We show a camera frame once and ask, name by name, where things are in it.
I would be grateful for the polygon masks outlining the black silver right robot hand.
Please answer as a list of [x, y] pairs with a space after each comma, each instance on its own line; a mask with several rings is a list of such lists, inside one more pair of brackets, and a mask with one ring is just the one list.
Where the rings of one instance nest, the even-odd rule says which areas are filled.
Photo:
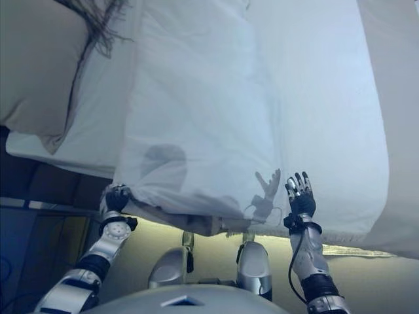
[[294, 215], [308, 215], [313, 217], [316, 211], [310, 179], [305, 171], [295, 173], [288, 178], [285, 189], [287, 191], [291, 212]]

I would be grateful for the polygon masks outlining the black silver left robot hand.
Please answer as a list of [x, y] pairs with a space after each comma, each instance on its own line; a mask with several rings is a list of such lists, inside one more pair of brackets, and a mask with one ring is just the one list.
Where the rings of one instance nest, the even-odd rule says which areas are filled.
[[131, 198], [130, 189], [124, 184], [109, 184], [105, 187], [100, 198], [100, 214], [110, 211], [121, 213]]

